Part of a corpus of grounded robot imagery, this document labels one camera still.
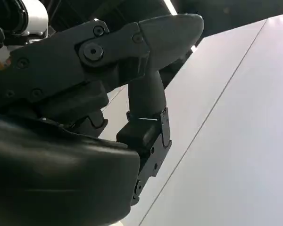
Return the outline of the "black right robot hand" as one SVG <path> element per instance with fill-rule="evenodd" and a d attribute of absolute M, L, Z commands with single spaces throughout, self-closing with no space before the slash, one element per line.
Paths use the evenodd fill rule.
<path fill-rule="evenodd" d="M 197 14 L 110 32 L 91 20 L 10 53 L 0 70 L 0 226 L 107 226 L 172 145 L 160 70 L 201 36 Z"/>

